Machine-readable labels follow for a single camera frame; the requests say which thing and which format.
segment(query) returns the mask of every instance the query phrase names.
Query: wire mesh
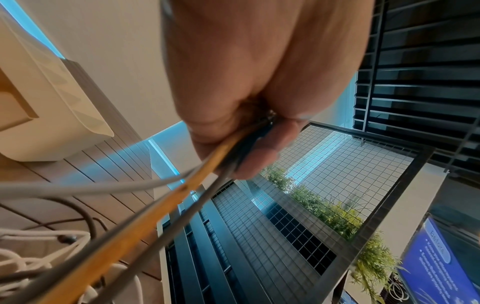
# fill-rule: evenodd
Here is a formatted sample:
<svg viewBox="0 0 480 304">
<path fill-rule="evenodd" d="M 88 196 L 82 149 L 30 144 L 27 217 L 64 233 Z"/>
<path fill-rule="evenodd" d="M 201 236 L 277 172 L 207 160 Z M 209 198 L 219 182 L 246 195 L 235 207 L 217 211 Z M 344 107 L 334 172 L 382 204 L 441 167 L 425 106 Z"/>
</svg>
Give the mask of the wire mesh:
<svg viewBox="0 0 480 304">
<path fill-rule="evenodd" d="M 310 125 L 261 174 L 350 239 L 415 156 L 403 147 Z"/>
</svg>

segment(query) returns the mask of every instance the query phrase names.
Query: blue sign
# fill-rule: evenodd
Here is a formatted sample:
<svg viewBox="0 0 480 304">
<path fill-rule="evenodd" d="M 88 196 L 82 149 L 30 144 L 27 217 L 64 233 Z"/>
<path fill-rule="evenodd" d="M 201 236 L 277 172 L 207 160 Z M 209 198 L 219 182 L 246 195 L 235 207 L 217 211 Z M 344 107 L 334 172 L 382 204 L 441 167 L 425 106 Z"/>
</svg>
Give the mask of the blue sign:
<svg viewBox="0 0 480 304">
<path fill-rule="evenodd" d="M 431 218 L 414 237 L 400 270 L 419 304 L 479 304 L 480 297 Z"/>
</svg>

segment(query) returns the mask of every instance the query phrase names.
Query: hand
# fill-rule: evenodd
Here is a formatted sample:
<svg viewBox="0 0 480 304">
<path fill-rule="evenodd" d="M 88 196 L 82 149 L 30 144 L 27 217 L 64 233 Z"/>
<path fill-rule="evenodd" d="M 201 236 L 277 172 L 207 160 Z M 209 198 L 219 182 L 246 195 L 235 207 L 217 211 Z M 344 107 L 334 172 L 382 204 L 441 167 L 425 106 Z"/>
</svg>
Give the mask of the hand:
<svg viewBox="0 0 480 304">
<path fill-rule="evenodd" d="M 165 67 L 175 107 L 204 159 L 269 110 L 283 120 L 235 174 L 275 162 L 333 103 L 367 47 L 374 0 L 165 0 Z"/>
</svg>

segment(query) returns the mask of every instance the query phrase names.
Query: beige plastic object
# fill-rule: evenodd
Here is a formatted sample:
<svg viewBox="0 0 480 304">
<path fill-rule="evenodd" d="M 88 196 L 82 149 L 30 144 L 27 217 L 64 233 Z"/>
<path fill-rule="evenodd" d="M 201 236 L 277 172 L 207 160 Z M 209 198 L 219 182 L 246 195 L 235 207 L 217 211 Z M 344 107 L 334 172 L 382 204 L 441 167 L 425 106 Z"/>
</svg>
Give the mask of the beige plastic object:
<svg viewBox="0 0 480 304">
<path fill-rule="evenodd" d="M 28 116 L 0 129 L 1 154 L 17 161 L 61 160 L 114 135 L 62 61 L 2 6 L 0 41 L 0 74 L 16 93 L 1 86 L 0 92 L 26 102 Z"/>
</svg>

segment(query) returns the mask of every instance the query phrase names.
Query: green plant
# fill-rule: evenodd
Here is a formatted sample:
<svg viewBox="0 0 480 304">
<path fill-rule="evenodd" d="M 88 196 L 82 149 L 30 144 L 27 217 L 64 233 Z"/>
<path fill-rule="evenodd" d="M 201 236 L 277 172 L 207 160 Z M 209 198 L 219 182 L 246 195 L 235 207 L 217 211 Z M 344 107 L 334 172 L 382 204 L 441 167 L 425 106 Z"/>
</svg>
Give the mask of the green plant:
<svg viewBox="0 0 480 304">
<path fill-rule="evenodd" d="M 334 204 L 303 185 L 295 186 L 295 181 L 287 177 L 284 169 L 270 166 L 261 174 L 346 240 L 352 238 L 363 223 L 355 210 L 360 199 L 357 195 Z M 380 232 L 376 232 L 358 256 L 351 274 L 352 282 L 363 287 L 373 304 L 383 303 L 375 288 L 379 285 L 389 288 L 389 276 L 397 272 L 399 262 L 384 245 Z"/>
</svg>

